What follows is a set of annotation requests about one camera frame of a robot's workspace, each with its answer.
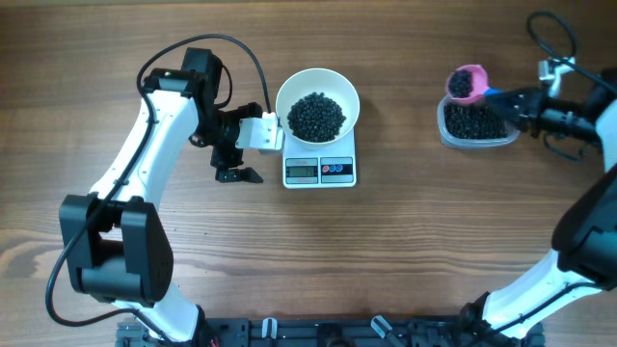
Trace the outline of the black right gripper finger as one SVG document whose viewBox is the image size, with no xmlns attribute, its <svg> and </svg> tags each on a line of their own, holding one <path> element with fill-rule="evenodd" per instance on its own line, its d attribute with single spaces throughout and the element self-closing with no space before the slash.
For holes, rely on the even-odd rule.
<svg viewBox="0 0 617 347">
<path fill-rule="evenodd" d="M 519 109 L 497 98 L 487 98 L 486 105 L 500 118 L 517 130 L 523 131 Z"/>
<path fill-rule="evenodd" d="M 540 92 L 537 87 L 520 88 L 512 91 L 503 91 L 495 88 L 490 88 L 484 92 L 485 100 L 506 100 L 506 101 L 523 101 L 530 99 L 533 95 Z"/>
</svg>

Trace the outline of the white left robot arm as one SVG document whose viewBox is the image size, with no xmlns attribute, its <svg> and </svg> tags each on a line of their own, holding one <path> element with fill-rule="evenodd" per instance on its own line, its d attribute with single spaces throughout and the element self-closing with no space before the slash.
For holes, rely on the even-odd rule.
<svg viewBox="0 0 617 347">
<path fill-rule="evenodd" d="M 217 346 L 220 336 L 203 309 L 173 283 L 174 254 L 158 208 L 186 144 L 210 147 L 219 182 L 257 183 L 245 149 L 278 150 L 282 129 L 269 104 L 229 109 L 217 98 L 228 69 L 208 49 L 188 48 L 178 69 L 146 64 L 137 77 L 139 116 L 114 162 L 85 195 L 59 210 L 72 288 L 130 314 L 148 342 Z"/>
</svg>

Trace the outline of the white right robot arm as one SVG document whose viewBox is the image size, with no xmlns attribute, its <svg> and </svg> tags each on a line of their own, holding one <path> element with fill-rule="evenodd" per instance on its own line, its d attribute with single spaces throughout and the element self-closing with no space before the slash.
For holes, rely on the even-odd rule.
<svg viewBox="0 0 617 347">
<path fill-rule="evenodd" d="M 536 130 L 601 147 L 604 175 L 563 215 L 549 252 L 521 277 L 464 306 L 459 335 L 471 345 L 509 345 L 568 304 L 616 286 L 616 71 L 605 69 L 585 105 L 537 90 L 489 96 L 497 108 L 523 108 Z"/>
</svg>

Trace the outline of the pink scoop with blue handle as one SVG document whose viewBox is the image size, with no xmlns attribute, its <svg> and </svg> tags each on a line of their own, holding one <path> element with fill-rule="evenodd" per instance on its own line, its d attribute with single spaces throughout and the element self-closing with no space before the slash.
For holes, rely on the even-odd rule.
<svg viewBox="0 0 617 347">
<path fill-rule="evenodd" d="M 446 95 L 459 105 L 471 105 L 486 96 L 501 93 L 490 86 L 489 75 L 481 65 L 463 65 L 456 68 L 446 79 Z"/>
</svg>

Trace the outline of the white bowl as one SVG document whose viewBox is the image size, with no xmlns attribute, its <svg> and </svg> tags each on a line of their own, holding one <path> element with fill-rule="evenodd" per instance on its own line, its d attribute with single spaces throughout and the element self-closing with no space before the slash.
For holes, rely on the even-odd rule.
<svg viewBox="0 0 617 347">
<path fill-rule="evenodd" d="M 279 89 L 276 113 L 285 134 L 305 147 L 326 147 L 351 133 L 361 110 L 360 97 L 342 74 L 309 68 Z"/>
</svg>

